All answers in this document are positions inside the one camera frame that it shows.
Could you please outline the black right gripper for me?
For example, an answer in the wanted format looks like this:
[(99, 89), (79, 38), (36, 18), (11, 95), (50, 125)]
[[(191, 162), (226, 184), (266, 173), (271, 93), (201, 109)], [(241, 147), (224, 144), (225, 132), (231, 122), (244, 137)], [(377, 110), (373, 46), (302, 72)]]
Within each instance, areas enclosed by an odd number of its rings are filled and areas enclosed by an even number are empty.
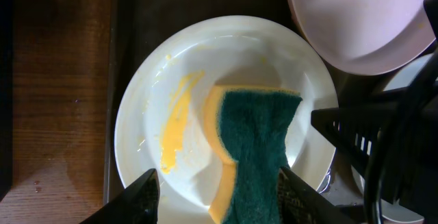
[(376, 220), (390, 201), (437, 220), (437, 54), (401, 93), (311, 112), (311, 124), (365, 176), (376, 152)]

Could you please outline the pink plate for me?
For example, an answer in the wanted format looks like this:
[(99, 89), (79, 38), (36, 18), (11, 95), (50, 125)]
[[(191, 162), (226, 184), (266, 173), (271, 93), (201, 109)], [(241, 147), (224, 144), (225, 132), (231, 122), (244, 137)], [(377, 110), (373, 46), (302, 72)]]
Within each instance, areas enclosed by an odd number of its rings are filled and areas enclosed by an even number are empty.
[(426, 50), (435, 35), (424, 0), (288, 0), (294, 20), (335, 68), (380, 75)]

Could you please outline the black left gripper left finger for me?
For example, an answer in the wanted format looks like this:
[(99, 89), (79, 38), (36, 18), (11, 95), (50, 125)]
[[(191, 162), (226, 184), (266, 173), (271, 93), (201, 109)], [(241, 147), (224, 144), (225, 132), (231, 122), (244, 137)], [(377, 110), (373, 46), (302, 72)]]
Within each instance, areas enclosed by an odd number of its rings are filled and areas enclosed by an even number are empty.
[(81, 224), (157, 224), (159, 196), (157, 171), (149, 169)]

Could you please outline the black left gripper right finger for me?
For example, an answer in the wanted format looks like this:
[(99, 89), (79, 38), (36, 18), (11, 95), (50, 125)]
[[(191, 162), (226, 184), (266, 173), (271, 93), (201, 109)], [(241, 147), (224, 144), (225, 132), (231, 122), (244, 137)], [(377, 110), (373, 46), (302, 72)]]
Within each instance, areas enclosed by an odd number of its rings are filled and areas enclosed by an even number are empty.
[(288, 167), (282, 166), (280, 169), (277, 199), (284, 224), (355, 223)]

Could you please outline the cream white plate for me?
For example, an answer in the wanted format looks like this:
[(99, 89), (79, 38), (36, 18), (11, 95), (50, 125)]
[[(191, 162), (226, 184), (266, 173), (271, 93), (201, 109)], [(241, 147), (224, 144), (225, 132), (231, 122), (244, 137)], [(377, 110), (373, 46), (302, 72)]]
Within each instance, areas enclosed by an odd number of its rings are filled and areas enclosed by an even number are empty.
[(311, 112), (337, 106), (319, 55), (292, 30), (252, 16), (222, 16), (177, 32), (140, 65), (123, 95), (114, 129), (120, 179), (149, 169), (159, 177), (160, 223), (210, 223), (222, 163), (203, 132), (212, 86), (294, 90), (302, 102), (285, 139), (293, 172), (319, 188), (335, 148), (311, 126)]

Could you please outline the green yellow sponge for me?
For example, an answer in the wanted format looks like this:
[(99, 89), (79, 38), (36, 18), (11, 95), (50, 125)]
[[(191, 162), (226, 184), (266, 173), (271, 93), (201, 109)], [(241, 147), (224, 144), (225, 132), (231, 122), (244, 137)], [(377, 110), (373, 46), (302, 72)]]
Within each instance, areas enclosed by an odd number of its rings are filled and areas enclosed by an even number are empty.
[(277, 186), (287, 167), (285, 138), (302, 101), (294, 91), (214, 86), (203, 108), (203, 132), (222, 163), (209, 207), (215, 223), (280, 223)]

